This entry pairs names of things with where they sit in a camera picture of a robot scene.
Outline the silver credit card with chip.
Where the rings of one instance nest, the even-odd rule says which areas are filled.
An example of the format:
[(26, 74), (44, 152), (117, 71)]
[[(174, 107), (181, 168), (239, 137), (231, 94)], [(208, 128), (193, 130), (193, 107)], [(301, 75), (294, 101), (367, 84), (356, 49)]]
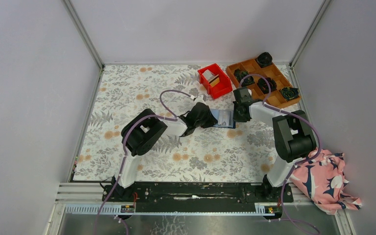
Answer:
[(232, 127), (233, 126), (232, 112), (227, 111), (227, 110), (219, 111), (218, 125), (221, 127)]

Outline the wooden compartment tray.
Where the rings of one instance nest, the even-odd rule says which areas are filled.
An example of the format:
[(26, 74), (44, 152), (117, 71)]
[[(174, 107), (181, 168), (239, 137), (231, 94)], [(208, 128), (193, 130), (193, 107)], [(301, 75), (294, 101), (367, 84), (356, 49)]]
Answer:
[(273, 63), (263, 67), (257, 58), (248, 59), (228, 65), (226, 73), (233, 85), (251, 90), (252, 98), (263, 100), (277, 108), (286, 108), (301, 100), (300, 92), (286, 79)]

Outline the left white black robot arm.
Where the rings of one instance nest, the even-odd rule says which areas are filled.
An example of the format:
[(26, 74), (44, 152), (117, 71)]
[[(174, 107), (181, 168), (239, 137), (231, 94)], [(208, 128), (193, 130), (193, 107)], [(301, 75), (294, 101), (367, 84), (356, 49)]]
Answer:
[(198, 127), (213, 127), (217, 122), (210, 107), (203, 102), (195, 103), (190, 111), (174, 118), (157, 115), (151, 109), (143, 110), (121, 132), (124, 157), (116, 176), (114, 196), (120, 201), (131, 198), (131, 185), (136, 181), (141, 156), (149, 152), (162, 135), (186, 137)]

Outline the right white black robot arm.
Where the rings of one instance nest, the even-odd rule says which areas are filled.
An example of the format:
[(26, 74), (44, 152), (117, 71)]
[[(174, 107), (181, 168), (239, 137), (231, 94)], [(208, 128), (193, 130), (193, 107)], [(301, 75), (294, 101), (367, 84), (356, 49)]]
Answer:
[(235, 122), (256, 120), (273, 128), (278, 157), (273, 168), (263, 177), (264, 186), (261, 188), (263, 199), (273, 202), (280, 196), (279, 187), (292, 167), (315, 149), (313, 126), (303, 110), (288, 112), (253, 99), (251, 91), (246, 87), (234, 90), (233, 94)]

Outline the red plastic bin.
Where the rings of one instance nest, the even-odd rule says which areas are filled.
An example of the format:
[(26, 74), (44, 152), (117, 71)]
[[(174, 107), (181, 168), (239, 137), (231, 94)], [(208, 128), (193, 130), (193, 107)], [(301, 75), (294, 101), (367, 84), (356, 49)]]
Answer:
[(232, 92), (231, 80), (218, 64), (211, 64), (197, 72), (200, 84), (204, 86), (212, 99), (220, 98)]

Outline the navy blue card holder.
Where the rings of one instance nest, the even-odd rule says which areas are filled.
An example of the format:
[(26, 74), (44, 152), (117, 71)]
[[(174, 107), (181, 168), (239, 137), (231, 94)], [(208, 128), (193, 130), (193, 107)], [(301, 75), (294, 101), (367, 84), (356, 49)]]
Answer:
[(213, 127), (235, 129), (233, 110), (211, 109), (211, 114), (217, 120), (217, 123)]

